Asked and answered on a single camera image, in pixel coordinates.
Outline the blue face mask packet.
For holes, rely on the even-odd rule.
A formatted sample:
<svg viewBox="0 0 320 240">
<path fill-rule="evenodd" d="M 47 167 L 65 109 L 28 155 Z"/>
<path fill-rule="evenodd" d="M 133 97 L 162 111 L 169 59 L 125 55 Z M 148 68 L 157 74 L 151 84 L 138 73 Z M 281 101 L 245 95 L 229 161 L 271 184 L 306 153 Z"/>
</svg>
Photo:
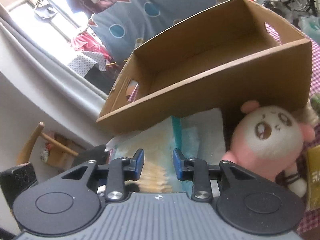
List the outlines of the blue face mask packet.
<svg viewBox="0 0 320 240">
<path fill-rule="evenodd" d="M 218 165 L 226 152 L 221 111 L 214 108 L 181 118 L 180 122 L 184 156 Z"/>
</svg>

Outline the green white scrunchie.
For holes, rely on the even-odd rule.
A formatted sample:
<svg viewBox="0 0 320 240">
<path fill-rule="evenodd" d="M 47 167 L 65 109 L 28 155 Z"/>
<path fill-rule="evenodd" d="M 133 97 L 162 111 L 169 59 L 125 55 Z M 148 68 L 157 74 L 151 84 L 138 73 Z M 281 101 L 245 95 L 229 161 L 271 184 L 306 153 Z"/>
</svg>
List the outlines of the green white scrunchie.
<svg viewBox="0 0 320 240">
<path fill-rule="evenodd" d="M 293 111 L 291 114 L 298 122 L 309 124 L 313 128 L 319 124 L 319 116 L 312 108 L 310 99 L 303 108 Z"/>
</svg>

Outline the polka dot cloth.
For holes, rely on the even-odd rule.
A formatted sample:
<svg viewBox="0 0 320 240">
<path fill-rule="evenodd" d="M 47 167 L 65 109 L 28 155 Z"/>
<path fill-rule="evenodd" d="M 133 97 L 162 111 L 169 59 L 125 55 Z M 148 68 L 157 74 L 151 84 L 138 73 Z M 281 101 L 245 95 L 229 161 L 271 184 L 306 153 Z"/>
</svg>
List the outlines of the polka dot cloth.
<svg viewBox="0 0 320 240">
<path fill-rule="evenodd" d="M 105 59 L 103 53 L 83 51 L 78 53 L 67 66 L 76 72 L 76 74 L 85 77 L 93 67 L 101 72 L 105 72 L 107 63 L 108 60 Z"/>
</svg>

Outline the brown cardboard box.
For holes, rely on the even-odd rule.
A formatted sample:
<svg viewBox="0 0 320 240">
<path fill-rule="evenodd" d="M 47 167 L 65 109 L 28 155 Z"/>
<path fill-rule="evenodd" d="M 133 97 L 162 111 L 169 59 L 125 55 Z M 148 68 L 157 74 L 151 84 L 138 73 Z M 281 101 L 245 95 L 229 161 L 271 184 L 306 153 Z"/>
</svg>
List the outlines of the brown cardboard box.
<svg viewBox="0 0 320 240">
<path fill-rule="evenodd" d="M 256 99 L 289 111 L 309 97 L 312 43 L 287 20 L 250 0 L 229 0 L 136 48 L 97 123 L 111 134 L 211 108 L 235 114 Z"/>
</svg>

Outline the cotton swab packet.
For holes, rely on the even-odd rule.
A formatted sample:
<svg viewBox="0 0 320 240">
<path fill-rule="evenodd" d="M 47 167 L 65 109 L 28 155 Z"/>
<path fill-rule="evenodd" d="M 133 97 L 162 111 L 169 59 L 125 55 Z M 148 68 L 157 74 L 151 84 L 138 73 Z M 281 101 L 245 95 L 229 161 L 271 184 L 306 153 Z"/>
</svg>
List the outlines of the cotton swab packet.
<svg viewBox="0 0 320 240">
<path fill-rule="evenodd" d="M 172 153 L 182 147 L 180 119 L 170 116 L 144 130 L 114 137 L 106 144 L 110 159 L 132 157 L 137 149 L 144 150 L 144 166 L 139 181 L 140 192 L 168 193 L 182 191 L 177 179 Z"/>
</svg>

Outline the pink plush doll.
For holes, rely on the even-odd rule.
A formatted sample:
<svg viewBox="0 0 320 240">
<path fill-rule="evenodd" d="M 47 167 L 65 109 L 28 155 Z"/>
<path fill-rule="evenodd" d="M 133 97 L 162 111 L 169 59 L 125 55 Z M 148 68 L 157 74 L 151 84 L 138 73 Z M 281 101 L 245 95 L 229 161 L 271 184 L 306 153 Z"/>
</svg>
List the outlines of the pink plush doll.
<svg viewBox="0 0 320 240">
<path fill-rule="evenodd" d="M 236 126 L 230 149 L 222 157 L 270 181 L 284 172 L 287 187 L 298 197 L 307 191 L 297 158 L 305 142 L 315 139 L 309 124 L 297 122 L 285 109 L 260 106 L 257 100 L 246 101 L 240 108 L 245 117 Z"/>
</svg>

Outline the white curtain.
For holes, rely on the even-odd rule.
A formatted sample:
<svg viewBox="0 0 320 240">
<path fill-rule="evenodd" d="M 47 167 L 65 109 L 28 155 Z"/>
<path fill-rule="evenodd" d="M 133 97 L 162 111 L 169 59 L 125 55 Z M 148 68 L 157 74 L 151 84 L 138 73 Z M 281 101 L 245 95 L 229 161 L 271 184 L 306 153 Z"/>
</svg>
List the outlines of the white curtain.
<svg viewBox="0 0 320 240">
<path fill-rule="evenodd" d="M 107 95 L 59 62 L 21 30 L 1 6 L 1 31 L 35 72 L 44 78 L 56 92 L 63 95 L 82 113 L 97 120 Z"/>
</svg>

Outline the yellow snack packet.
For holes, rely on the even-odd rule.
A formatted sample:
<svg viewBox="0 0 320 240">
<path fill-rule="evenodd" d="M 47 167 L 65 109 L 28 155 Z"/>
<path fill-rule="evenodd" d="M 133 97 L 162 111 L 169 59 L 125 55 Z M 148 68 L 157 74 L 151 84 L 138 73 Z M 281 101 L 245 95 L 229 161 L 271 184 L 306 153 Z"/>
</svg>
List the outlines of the yellow snack packet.
<svg viewBox="0 0 320 240">
<path fill-rule="evenodd" d="M 320 202 L 320 149 L 319 146 L 308 149 L 306 154 L 308 197 L 307 209 L 319 209 Z"/>
</svg>

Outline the blue patterned hanging sheet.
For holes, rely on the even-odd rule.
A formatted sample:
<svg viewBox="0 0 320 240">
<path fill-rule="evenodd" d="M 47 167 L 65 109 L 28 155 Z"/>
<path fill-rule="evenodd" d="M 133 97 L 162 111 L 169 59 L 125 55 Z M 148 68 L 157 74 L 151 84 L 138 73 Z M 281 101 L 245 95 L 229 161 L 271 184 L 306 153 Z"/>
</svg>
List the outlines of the blue patterned hanging sheet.
<svg viewBox="0 0 320 240">
<path fill-rule="evenodd" d="M 176 23 L 214 6 L 216 0 L 116 0 L 92 16 L 93 31 L 116 62 Z"/>
</svg>

